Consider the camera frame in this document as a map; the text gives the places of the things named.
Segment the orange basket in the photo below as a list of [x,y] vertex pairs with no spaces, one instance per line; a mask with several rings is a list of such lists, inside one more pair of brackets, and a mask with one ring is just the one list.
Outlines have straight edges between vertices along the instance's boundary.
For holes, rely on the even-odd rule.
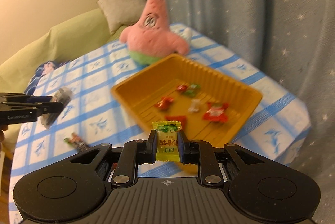
[[[181,84],[199,84],[200,110],[189,113],[191,97],[176,91]],[[148,66],[112,88],[114,98],[133,116],[148,134],[152,122],[165,121],[166,115],[185,115],[185,134],[189,140],[199,139],[215,147],[223,147],[238,133],[262,99],[262,94],[227,75],[177,54],[172,54]],[[167,111],[154,107],[161,97],[175,100]],[[227,102],[228,122],[203,120],[207,102]]]

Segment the silver bolt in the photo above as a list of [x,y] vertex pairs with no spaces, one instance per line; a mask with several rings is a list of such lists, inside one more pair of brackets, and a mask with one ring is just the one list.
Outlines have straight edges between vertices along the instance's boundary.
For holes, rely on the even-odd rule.
[[125,175],[120,175],[120,176],[116,176],[113,180],[116,183],[123,184],[123,183],[129,182],[130,178],[128,176],[125,176]]
[[205,181],[208,183],[215,184],[215,183],[219,183],[221,181],[221,178],[219,176],[210,175],[205,178]]

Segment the plush toy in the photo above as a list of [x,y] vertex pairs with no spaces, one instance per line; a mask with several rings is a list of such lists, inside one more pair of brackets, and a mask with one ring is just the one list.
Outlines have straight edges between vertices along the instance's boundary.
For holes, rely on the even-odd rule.
[[165,0],[147,0],[139,21],[121,33],[120,42],[128,43],[130,56],[141,65],[190,51],[186,40],[170,31]]

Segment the checkered tablecloth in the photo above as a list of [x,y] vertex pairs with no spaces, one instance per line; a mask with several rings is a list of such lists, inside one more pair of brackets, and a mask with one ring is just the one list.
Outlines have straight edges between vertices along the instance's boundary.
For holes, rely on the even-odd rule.
[[[176,33],[183,29],[183,24],[171,26]],[[196,31],[192,33],[188,57],[262,92],[261,103],[237,135],[235,143],[283,164],[296,157],[310,128],[307,109],[299,99],[227,48]],[[92,146],[111,143],[118,147],[129,140],[147,139],[147,133],[142,133],[110,93],[113,85],[141,69],[130,59],[126,45],[113,41],[40,79],[34,95],[53,95],[60,87],[67,86],[73,91],[74,98],[50,130],[39,122],[22,125],[10,180],[11,224],[21,220],[12,197],[16,182],[29,172],[75,154],[63,141],[72,132],[78,133]],[[172,162],[157,162],[140,166],[139,175],[171,177],[187,174]]]

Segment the yellow candy wrapper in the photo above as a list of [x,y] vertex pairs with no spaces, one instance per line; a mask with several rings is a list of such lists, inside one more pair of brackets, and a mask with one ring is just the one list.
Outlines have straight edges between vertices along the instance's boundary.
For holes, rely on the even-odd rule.
[[177,132],[181,130],[182,123],[179,121],[153,122],[152,128],[157,130],[158,135],[156,160],[179,162]]

